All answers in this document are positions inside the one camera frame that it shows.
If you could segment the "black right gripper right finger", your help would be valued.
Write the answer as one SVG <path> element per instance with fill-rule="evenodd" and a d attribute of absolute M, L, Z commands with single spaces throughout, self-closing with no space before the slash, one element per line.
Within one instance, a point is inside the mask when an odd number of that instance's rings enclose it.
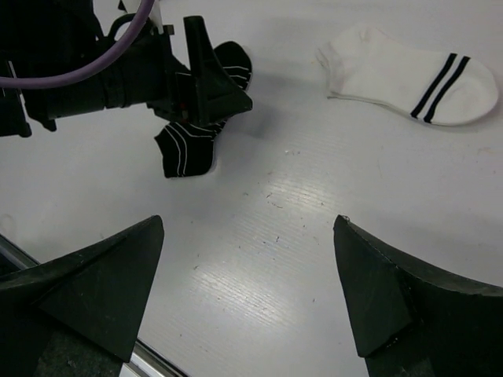
<path fill-rule="evenodd" d="M 336 266 L 371 376 L 500 376 L 502 289 L 392 247 L 343 215 Z"/>

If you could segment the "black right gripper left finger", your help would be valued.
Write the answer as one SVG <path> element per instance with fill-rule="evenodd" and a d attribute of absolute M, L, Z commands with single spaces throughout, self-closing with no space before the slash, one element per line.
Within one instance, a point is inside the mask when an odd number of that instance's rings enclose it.
<path fill-rule="evenodd" d="M 117 376 L 163 247 L 160 216 L 42 264 L 1 241 L 1 373 Z"/>

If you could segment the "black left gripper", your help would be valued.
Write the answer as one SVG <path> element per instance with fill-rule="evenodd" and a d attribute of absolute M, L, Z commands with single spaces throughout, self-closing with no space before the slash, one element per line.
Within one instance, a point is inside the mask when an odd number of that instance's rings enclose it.
<path fill-rule="evenodd" d="M 154 1 L 125 1 L 103 31 L 91 1 L 1 4 L 1 134 L 29 137 L 36 120 L 145 104 L 159 117 L 209 126 L 252 110 L 224 71 L 204 18 L 184 18 L 190 69 L 171 50 Z"/>

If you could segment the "black white-striped sock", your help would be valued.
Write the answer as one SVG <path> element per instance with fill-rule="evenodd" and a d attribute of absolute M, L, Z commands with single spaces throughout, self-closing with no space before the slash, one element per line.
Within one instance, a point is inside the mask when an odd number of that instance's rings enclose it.
<path fill-rule="evenodd" d="M 215 48 L 216 57 L 230 78 L 246 91 L 252 79 L 252 61 L 237 42 L 228 41 Z M 227 121 L 200 128 L 191 124 L 168 123 L 154 137 L 162 155 L 166 178 L 190 178 L 208 173 L 214 164 L 215 139 Z"/>

